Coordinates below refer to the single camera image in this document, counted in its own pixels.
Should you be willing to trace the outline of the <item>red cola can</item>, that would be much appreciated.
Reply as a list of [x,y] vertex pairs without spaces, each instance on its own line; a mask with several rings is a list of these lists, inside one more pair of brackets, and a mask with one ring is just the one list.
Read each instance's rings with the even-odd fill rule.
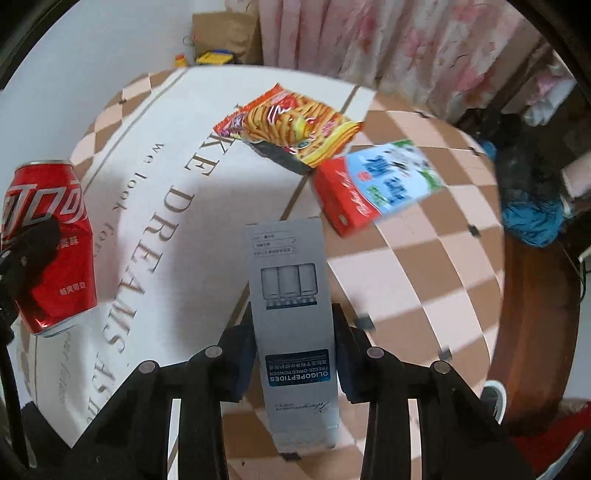
[[2,214],[2,287],[32,334],[55,336],[97,306],[93,232],[71,162],[18,167]]

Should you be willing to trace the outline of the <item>white skincare box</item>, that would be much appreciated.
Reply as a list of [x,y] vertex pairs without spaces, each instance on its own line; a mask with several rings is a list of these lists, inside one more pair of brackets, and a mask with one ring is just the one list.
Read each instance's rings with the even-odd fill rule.
[[335,332],[318,217],[245,229],[249,301],[270,434],[281,454],[338,442]]

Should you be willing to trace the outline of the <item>red blue milk carton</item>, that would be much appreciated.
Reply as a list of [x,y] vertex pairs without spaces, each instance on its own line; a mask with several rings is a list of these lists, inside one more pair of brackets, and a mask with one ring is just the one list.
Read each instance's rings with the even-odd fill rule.
[[444,181],[412,141],[400,140],[325,161],[312,187],[325,218],[346,238],[439,192]]

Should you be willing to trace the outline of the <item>pink floral curtain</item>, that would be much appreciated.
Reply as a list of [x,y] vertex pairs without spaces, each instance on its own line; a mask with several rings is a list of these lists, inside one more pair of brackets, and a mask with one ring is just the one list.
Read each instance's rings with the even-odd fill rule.
[[457,120],[486,106],[541,35],[507,1],[228,1],[259,18],[263,62],[396,93]]

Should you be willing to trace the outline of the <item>brown paper bag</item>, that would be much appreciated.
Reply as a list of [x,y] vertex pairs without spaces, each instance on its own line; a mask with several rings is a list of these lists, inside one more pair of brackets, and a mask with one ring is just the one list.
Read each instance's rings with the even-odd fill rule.
[[233,63],[263,64],[259,18],[239,12],[193,14],[191,41],[195,62],[208,52],[231,54]]

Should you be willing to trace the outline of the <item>blue and black clothes pile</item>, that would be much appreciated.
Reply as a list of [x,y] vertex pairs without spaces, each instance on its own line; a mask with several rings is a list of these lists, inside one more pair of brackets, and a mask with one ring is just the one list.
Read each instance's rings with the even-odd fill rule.
[[573,245],[568,231],[561,169],[574,159],[559,126],[528,125],[518,114],[471,108],[455,126],[469,134],[493,162],[502,223],[522,243],[544,248]]

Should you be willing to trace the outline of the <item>red bed sheet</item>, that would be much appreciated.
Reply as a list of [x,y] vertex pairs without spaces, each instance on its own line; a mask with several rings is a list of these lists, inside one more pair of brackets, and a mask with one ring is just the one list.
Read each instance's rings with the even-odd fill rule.
[[511,441],[528,463],[536,478],[548,476],[553,466],[567,461],[583,436],[590,432],[590,402],[580,399],[560,404],[559,415],[539,433],[512,436]]

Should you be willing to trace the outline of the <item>checkered printed tablecloth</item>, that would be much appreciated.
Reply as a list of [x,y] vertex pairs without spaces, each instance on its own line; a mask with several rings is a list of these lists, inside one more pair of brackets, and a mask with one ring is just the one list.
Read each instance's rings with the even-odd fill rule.
[[[356,233],[339,236],[310,178],[215,130],[276,85],[288,94],[267,125],[310,97],[362,126],[327,173]],[[222,408],[235,479],[360,475],[367,407],[346,402],[333,371],[311,397],[321,370],[300,366],[328,349],[329,302],[372,320],[370,341],[400,360],[446,360],[483,389],[503,296],[497,185],[482,148],[431,113],[315,75],[183,69],[126,86],[71,160],[99,302],[63,333],[18,341],[26,391],[66,443],[139,363],[186,361],[246,311],[263,350],[245,398]]]

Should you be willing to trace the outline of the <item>orange fries snack bag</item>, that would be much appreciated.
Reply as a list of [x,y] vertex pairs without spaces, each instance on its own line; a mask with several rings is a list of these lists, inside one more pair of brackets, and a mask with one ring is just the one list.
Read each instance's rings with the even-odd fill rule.
[[276,84],[213,128],[298,175],[308,175],[339,154],[362,124],[324,102]]

